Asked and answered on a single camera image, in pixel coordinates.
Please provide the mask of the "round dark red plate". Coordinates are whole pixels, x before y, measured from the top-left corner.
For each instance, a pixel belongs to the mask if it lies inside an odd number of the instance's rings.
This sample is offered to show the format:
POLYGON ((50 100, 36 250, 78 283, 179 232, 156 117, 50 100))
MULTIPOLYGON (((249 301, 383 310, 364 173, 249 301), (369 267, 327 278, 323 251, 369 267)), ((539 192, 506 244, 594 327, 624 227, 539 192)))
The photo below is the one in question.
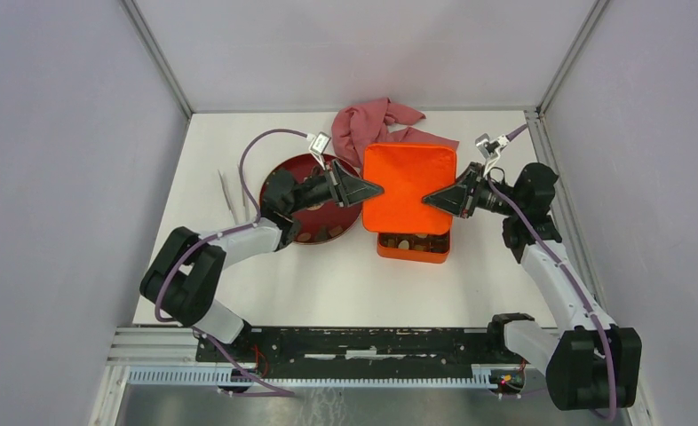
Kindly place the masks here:
MULTIPOLYGON (((266 187, 278 170, 288 171, 298 183, 323 174, 322 168, 310 154, 293 156, 278 164, 261 186, 259 204, 263 204, 266 187)), ((338 238, 347 232, 360 218, 362 205, 341 208, 335 202, 325 202, 300 210, 293 217, 301 224, 296 244, 319 244, 338 238)))

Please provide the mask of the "orange box lid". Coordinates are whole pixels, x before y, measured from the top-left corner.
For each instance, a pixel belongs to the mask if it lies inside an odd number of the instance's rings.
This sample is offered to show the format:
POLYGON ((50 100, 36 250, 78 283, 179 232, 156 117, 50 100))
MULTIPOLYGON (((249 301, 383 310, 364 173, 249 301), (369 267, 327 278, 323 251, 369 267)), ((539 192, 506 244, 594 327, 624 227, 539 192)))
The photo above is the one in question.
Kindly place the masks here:
POLYGON ((444 234, 453 218, 423 204, 426 195, 452 185, 456 151, 427 144, 381 144, 364 153, 362 177, 384 192, 362 203, 362 223, 372 233, 444 234))

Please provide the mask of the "orange chocolate box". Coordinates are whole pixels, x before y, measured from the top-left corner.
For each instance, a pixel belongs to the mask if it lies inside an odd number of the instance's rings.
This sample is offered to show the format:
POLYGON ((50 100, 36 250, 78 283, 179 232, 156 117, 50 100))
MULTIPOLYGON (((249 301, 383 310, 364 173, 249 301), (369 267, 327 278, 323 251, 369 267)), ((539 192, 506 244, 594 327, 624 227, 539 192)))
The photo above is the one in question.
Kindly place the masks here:
POLYGON ((451 250, 450 233, 380 233, 377 253, 384 258, 442 264, 451 250))

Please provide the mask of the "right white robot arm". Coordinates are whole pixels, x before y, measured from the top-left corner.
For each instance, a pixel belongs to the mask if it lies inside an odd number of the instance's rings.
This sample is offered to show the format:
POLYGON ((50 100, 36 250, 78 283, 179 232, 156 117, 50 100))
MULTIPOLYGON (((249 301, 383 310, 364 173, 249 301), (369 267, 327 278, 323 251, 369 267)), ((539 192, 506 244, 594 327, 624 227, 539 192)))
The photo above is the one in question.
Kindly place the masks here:
POLYGON ((501 214, 504 245, 538 286, 555 320, 552 335, 522 313, 493 317, 485 348, 497 362, 518 355, 544 377, 560 410, 607 410, 637 399, 642 342, 632 327, 620 327, 595 300, 571 264, 552 216, 558 175, 547 165, 526 165, 514 185, 496 182, 473 162, 455 181, 423 198, 425 205, 454 217, 476 209, 501 214))

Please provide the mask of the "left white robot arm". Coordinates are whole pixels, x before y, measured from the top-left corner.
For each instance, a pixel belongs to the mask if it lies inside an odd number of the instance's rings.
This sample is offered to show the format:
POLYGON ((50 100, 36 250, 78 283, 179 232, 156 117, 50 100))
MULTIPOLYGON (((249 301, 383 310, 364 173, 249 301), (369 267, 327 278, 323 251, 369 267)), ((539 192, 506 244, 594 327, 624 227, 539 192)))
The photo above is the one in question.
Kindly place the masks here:
POLYGON ((348 208, 383 192, 382 186, 355 176, 338 160, 304 181, 277 170, 266 180, 260 214, 252 222, 208 235, 175 228, 148 267, 139 293, 168 321, 215 338, 222 355, 241 361, 251 350, 251 338, 243 332, 249 323, 216 300, 222 272, 290 245, 301 230, 294 217, 301 210, 328 201, 348 208))

